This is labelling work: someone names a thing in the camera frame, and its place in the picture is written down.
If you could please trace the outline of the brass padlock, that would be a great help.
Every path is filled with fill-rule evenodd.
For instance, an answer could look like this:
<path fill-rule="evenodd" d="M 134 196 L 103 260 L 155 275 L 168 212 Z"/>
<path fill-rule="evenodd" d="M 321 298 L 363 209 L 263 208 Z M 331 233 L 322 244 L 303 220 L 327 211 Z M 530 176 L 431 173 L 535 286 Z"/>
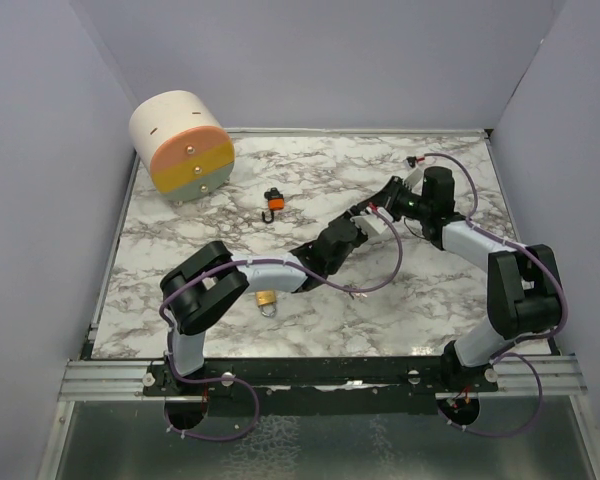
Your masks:
<path fill-rule="evenodd" d="M 277 296 L 274 290 L 258 291 L 255 293 L 256 305 L 262 316 L 273 318 L 277 314 Z"/>

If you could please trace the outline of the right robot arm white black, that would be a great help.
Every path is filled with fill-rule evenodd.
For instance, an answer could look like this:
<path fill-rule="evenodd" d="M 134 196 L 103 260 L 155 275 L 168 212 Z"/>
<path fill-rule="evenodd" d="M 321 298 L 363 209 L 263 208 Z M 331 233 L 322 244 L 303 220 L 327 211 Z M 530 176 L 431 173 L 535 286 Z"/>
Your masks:
<path fill-rule="evenodd" d="M 392 177 L 370 201 L 393 220 L 415 220 L 436 248 L 453 253 L 486 273 L 486 318 L 445 346 L 439 378 L 461 391 L 488 364 L 514 345 L 555 332 L 567 313 L 550 247 L 523 246 L 499 239 L 455 210 L 455 181 L 446 167 L 422 171 L 422 189 Z"/>

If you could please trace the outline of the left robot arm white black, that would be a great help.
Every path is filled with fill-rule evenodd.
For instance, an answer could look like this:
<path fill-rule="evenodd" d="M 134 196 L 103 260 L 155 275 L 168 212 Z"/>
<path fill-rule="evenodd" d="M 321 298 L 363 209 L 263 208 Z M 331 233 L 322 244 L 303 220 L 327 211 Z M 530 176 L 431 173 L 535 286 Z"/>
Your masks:
<path fill-rule="evenodd" d="M 353 207 L 331 221 L 319 236 L 285 255 L 266 258 L 233 254 L 213 241 L 167 273 L 160 281 L 163 312 L 171 319 L 166 382 L 186 395 L 200 385 L 204 339 L 233 304 L 246 293 L 310 291 L 337 273 L 351 252 L 384 228 L 368 207 Z"/>

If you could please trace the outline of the black-headed key bunch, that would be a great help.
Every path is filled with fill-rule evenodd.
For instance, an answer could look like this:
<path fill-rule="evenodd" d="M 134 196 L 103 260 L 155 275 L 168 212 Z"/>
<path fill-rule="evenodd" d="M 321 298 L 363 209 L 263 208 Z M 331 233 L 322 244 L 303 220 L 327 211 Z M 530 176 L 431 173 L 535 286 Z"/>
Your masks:
<path fill-rule="evenodd" d="M 267 190 L 264 193 L 264 197 L 267 200 L 271 200 L 271 199 L 283 199 L 284 196 L 283 194 L 275 187 L 270 188 L 269 190 Z"/>

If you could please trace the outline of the orange black padlock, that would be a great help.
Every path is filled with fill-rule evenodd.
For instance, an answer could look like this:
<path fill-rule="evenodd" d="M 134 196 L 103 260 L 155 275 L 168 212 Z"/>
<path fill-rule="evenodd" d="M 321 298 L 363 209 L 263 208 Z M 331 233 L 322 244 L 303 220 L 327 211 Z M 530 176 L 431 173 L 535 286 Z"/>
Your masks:
<path fill-rule="evenodd" d="M 275 213 L 285 208 L 285 199 L 267 200 L 268 212 L 261 213 L 261 219 L 265 224 L 271 224 L 275 220 Z"/>

